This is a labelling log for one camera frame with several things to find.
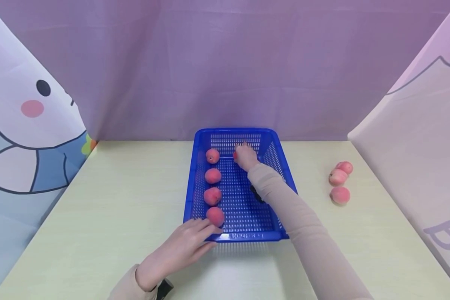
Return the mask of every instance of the table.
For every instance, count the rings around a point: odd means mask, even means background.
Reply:
[[[106,299],[181,224],[192,142],[100,142],[0,287],[0,300]],[[450,279],[350,142],[283,142],[298,193],[376,299],[447,299]],[[351,201],[330,170],[349,160]],[[170,277],[171,300],[316,299],[290,241],[224,244]]]

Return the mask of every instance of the person's left hand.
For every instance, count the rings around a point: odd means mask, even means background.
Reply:
[[[217,245],[215,242],[204,243],[205,239],[222,232],[209,219],[192,219],[180,225],[138,266],[135,272],[138,285],[144,291],[151,291],[167,276],[196,263]]]

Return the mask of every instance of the cartoon character eye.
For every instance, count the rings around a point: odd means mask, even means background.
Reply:
[[[37,81],[37,91],[42,95],[43,97],[48,97],[50,93],[52,92],[50,85],[45,80],[40,79]]]

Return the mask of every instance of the finger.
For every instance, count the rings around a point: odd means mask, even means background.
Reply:
[[[221,234],[221,233],[223,233],[222,229],[216,227],[213,224],[210,224],[209,226],[203,228],[203,230],[201,230],[197,236],[199,240],[204,241],[207,237],[209,237],[212,234]]]
[[[197,262],[200,259],[200,257],[202,257],[203,255],[205,255],[205,253],[207,253],[210,250],[212,250],[213,248],[215,248],[217,245],[218,244],[214,241],[203,244],[197,250],[195,250],[195,252],[193,253],[193,255],[191,257],[192,261]]]
[[[202,219],[190,219],[184,224],[182,224],[183,228],[190,228],[193,227],[197,222],[201,221]]]
[[[200,220],[199,222],[197,222],[196,224],[194,224],[193,227],[194,227],[194,229],[196,229],[197,232],[199,232],[200,230],[209,226],[210,224],[211,223],[210,223],[209,219],[203,219],[203,220]]]

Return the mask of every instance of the blue plastic basket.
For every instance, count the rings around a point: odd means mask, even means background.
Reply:
[[[233,161],[235,145],[242,142],[248,142],[257,152],[259,161],[274,168],[297,192],[275,131],[259,128],[202,129],[196,133],[193,143],[183,222],[191,218],[206,218],[210,207],[203,201],[203,192],[216,186],[222,191],[218,207],[225,214],[224,233],[212,235],[208,240],[230,243],[288,239],[275,212],[268,204],[256,200],[250,190],[247,173]],[[205,157],[211,148],[220,152],[220,160],[215,165],[209,164]],[[210,168],[218,168],[222,173],[219,183],[206,183],[205,172]]]

